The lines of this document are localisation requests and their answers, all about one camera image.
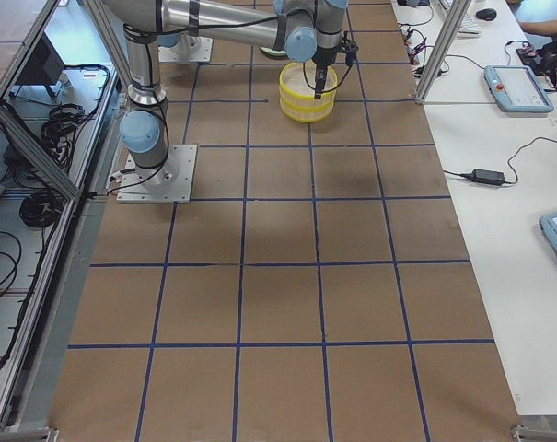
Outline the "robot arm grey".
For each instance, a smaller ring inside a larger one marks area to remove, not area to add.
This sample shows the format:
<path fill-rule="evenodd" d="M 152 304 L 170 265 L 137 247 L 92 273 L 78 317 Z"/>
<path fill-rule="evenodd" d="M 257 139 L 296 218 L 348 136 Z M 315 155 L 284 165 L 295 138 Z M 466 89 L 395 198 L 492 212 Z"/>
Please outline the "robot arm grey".
<path fill-rule="evenodd" d="M 307 6 L 279 7 L 272 14 L 215 1 L 110 1 L 123 24 L 131 84 L 130 105 L 120 136 L 135 164 L 137 180 L 150 188 L 174 180 L 167 123 L 168 98 L 161 84 L 158 40 L 200 36 L 266 46 L 295 62 L 318 51 L 314 12 Z"/>
<path fill-rule="evenodd" d="M 345 64 L 351 67 L 358 45 L 342 30 L 346 1 L 275 1 L 273 12 L 277 16 L 275 51 L 283 51 L 288 59 L 315 64 L 315 79 L 307 86 L 314 98 L 330 91 L 326 87 L 328 68 L 341 53 Z"/>

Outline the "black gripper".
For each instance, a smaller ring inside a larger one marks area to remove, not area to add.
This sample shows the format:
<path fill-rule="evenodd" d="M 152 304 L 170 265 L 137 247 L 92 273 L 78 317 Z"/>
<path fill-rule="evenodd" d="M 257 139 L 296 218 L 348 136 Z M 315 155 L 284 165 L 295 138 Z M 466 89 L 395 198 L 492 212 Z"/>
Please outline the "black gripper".
<path fill-rule="evenodd" d="M 315 63 L 314 99 L 319 100 L 327 81 L 327 68 L 335 64 L 337 56 L 345 55 L 345 64 L 352 66 L 357 58 L 357 43 L 348 37 L 347 31 L 326 33 L 316 30 L 317 50 L 312 58 Z"/>

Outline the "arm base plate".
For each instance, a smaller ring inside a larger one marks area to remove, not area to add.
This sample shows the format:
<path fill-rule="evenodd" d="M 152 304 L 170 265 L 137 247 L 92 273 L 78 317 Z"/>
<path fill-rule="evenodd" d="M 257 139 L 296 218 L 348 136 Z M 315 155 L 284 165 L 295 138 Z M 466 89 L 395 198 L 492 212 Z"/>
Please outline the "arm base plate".
<path fill-rule="evenodd" d="M 167 163 L 157 175 L 137 168 L 132 156 L 127 155 L 125 167 L 133 172 L 122 176 L 122 190 L 117 191 L 120 204 L 188 203 L 191 200 L 197 145 L 173 145 Z"/>
<path fill-rule="evenodd" d="M 211 60 L 213 40 L 186 34 L 160 36 L 158 57 L 162 64 L 208 64 Z"/>

